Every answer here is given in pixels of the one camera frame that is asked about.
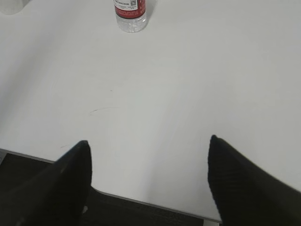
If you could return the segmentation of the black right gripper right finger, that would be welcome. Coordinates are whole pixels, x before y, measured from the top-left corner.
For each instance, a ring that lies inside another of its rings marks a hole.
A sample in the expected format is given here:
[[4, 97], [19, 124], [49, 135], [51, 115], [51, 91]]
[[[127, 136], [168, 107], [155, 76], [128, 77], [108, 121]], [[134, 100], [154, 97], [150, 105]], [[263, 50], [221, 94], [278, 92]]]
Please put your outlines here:
[[207, 180], [224, 226], [299, 226], [301, 193], [213, 135]]

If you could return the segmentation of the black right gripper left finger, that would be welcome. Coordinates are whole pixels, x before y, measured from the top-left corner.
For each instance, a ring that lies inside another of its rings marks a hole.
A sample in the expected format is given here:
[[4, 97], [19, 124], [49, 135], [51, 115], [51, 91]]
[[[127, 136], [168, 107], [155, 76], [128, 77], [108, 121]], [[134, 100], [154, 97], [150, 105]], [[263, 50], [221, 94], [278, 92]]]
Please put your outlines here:
[[92, 181], [87, 141], [0, 197], [2, 226], [78, 226]]

